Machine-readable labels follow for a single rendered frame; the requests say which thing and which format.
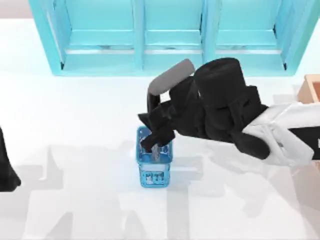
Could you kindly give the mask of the salmon-coloured shallow box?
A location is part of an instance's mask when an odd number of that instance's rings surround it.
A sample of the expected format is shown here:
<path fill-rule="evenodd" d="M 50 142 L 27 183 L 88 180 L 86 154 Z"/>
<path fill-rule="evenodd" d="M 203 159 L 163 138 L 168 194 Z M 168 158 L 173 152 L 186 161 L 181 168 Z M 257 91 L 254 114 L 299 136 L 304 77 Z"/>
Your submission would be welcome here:
<path fill-rule="evenodd" d="M 306 74 L 297 100 L 304 104 L 320 103 L 320 74 Z"/>

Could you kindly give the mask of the light blue rack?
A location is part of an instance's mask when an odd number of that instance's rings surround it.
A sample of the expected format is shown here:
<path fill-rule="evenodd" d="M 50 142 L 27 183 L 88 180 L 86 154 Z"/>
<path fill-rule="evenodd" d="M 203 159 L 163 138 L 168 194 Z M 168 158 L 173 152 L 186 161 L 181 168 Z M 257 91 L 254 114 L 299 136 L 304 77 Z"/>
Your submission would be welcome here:
<path fill-rule="evenodd" d="M 56 76 L 155 76 L 189 59 L 292 76 L 320 0 L 28 0 Z"/>

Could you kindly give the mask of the blue plastic basket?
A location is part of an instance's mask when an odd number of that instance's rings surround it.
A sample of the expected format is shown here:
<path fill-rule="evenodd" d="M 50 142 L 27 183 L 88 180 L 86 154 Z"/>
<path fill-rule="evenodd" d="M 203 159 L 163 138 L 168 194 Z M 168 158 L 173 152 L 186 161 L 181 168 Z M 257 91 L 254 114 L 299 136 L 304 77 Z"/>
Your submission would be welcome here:
<path fill-rule="evenodd" d="M 136 132 L 136 161 L 139 169 L 140 184 L 144 188 L 165 188 L 170 183 L 170 166 L 173 160 L 173 143 L 165 146 L 155 145 L 147 152 L 141 145 L 151 131 L 140 126 Z"/>

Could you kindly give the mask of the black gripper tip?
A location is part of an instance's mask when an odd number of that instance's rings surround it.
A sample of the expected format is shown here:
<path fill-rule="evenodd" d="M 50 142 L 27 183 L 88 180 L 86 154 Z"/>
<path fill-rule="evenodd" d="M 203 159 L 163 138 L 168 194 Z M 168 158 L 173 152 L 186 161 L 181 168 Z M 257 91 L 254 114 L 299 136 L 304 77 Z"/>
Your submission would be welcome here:
<path fill-rule="evenodd" d="M 3 131 L 0 127 L 0 192 L 13 192 L 21 183 L 8 158 Z"/>

